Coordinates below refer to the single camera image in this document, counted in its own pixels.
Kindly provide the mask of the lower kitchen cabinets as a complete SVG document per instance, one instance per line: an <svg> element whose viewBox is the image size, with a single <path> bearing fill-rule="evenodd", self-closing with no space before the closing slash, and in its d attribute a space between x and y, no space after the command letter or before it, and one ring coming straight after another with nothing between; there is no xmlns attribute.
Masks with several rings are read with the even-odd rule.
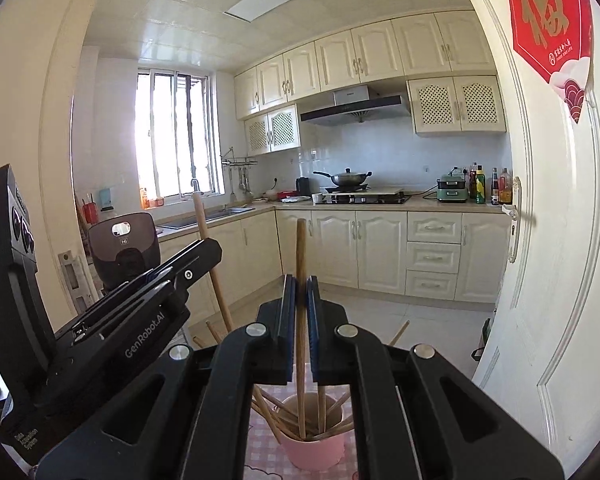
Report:
<svg viewBox="0 0 600 480"><path fill-rule="evenodd" d="M306 270L321 284L427 307L489 311L506 267L504 214L402 207L259 207L215 211L219 282L235 309L294 273L296 226L306 220Z"/></svg>

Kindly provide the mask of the kitchen cabinets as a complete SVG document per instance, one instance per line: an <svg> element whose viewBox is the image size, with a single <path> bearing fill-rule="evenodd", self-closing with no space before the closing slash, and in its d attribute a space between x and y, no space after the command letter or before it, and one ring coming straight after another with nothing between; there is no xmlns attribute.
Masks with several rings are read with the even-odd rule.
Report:
<svg viewBox="0 0 600 480"><path fill-rule="evenodd" d="M238 74L235 110L249 154L298 148L298 101L360 84L405 84L419 134L506 130L494 59L476 12L442 11L336 32Z"/></svg>
<svg viewBox="0 0 600 480"><path fill-rule="evenodd" d="M294 273L296 226L306 220L306 270L321 284L427 307L489 311L506 267L504 214L402 207L259 207L215 211L219 282L235 309Z"/></svg>

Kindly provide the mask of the upper kitchen cabinets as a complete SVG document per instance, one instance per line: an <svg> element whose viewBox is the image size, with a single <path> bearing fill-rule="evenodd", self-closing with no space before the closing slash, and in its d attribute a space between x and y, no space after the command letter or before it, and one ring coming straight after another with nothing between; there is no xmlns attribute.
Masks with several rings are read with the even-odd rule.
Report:
<svg viewBox="0 0 600 480"><path fill-rule="evenodd" d="M298 148L298 101L360 84L405 84L419 134L506 130L494 59L476 12L442 11L336 32L238 74L235 110L249 154Z"/></svg>

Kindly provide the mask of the door latch plate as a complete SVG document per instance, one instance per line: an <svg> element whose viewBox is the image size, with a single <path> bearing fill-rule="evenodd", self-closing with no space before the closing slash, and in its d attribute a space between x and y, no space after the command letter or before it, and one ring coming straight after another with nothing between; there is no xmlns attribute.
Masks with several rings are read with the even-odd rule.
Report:
<svg viewBox="0 0 600 480"><path fill-rule="evenodd" d="M82 314L96 300L87 278L87 268L83 265L81 258L73 255L71 250L61 252L58 255L58 261L73 307L77 314Z"/></svg>

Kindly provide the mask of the pink checkered tablecloth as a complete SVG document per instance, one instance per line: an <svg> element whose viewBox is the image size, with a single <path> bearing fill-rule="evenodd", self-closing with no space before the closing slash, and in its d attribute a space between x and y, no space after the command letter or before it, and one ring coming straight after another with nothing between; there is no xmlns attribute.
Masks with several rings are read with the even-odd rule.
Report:
<svg viewBox="0 0 600 480"><path fill-rule="evenodd" d="M262 396L273 414L284 422L276 438L265 418L250 412L244 473L245 479L356 479L358 460L354 432L340 432L321 440L317 435L317 385L306 373L306 435L299 441L297 387L262 386Z"/></svg>

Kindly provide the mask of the window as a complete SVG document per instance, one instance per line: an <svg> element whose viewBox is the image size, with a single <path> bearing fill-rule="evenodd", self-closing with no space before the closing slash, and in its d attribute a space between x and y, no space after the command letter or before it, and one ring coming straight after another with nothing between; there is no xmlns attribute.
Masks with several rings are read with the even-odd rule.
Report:
<svg viewBox="0 0 600 480"><path fill-rule="evenodd" d="M224 191L210 77L141 68L134 142L143 208L187 200L193 178L204 195Z"/></svg>

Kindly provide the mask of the white door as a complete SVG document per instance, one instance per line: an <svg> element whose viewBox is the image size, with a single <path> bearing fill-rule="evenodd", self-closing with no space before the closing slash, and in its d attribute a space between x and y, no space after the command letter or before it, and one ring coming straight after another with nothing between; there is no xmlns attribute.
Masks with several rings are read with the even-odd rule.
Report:
<svg viewBox="0 0 600 480"><path fill-rule="evenodd" d="M508 0L470 0L502 86L519 246L475 382L582 478L600 459L600 7L581 119L515 51Z"/></svg>

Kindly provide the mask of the black kettle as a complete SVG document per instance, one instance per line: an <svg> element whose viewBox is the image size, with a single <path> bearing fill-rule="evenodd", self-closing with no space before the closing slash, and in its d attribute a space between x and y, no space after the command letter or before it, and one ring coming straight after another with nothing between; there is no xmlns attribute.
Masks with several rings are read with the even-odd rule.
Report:
<svg viewBox="0 0 600 480"><path fill-rule="evenodd" d="M296 179L296 191L300 196L310 196L312 194L311 180L307 177L298 177Z"/></svg>

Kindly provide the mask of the gas stove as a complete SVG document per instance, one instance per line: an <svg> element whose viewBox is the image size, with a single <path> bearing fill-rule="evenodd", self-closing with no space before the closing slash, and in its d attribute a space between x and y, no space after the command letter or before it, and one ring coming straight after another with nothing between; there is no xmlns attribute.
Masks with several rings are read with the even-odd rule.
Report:
<svg viewBox="0 0 600 480"><path fill-rule="evenodd" d="M402 188L328 188L322 192L324 204L371 204L397 205L404 204L411 198Z"/></svg>

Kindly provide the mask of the black wok with lid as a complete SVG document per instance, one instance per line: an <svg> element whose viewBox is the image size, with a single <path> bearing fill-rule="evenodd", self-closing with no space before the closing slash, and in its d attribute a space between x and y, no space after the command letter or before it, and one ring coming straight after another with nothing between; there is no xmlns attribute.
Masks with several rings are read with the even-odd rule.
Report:
<svg viewBox="0 0 600 480"><path fill-rule="evenodd" d="M340 172L340 174L329 174L325 171L314 171L314 174L329 178L332 184L338 186L338 188L358 188L366 182L368 177L373 175L371 171L352 172L350 168Z"/></svg>

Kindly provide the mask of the green electric cooker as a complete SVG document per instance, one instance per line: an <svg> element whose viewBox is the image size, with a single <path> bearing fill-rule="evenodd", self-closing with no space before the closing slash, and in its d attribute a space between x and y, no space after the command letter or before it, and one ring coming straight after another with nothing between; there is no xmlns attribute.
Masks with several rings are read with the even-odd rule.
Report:
<svg viewBox="0 0 600 480"><path fill-rule="evenodd" d="M454 168L437 180L438 202L466 203L468 197L467 181L462 170Z"/></svg>

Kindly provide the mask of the green bottle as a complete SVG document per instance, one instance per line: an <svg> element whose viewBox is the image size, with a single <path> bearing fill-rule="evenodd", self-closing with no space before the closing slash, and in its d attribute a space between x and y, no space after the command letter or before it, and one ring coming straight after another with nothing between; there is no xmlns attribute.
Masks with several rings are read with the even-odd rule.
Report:
<svg viewBox="0 0 600 480"><path fill-rule="evenodd" d="M486 202L486 175L481 165L477 166L475 181L476 203L484 204Z"/></svg>

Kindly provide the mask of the orange oil bottle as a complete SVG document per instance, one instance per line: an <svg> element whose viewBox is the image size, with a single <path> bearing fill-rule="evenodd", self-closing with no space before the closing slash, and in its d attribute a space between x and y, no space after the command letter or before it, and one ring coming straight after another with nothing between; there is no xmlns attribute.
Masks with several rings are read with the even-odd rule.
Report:
<svg viewBox="0 0 600 480"><path fill-rule="evenodd" d="M498 201L502 205L513 203L513 179L507 168L498 177Z"/></svg>

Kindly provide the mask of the red fu door decoration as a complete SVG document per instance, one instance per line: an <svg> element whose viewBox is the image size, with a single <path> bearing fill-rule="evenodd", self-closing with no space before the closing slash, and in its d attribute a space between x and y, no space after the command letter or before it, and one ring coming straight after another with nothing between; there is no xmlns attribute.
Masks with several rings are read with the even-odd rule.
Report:
<svg viewBox="0 0 600 480"><path fill-rule="evenodd" d="M508 0L513 47L580 120L592 61L590 0Z"/></svg>

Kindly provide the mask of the wall utensil rack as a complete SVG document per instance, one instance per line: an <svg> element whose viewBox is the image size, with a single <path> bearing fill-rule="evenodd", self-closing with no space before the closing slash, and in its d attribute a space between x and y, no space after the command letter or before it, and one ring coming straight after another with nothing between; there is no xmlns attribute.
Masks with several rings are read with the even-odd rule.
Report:
<svg viewBox="0 0 600 480"><path fill-rule="evenodd" d="M242 193L242 199L245 203L250 204L253 202L254 195L251 191L248 170L250 167L256 166L257 163L251 157L238 157L232 146L221 156L222 167L227 171L231 203L238 202L236 191Z"/></svg>

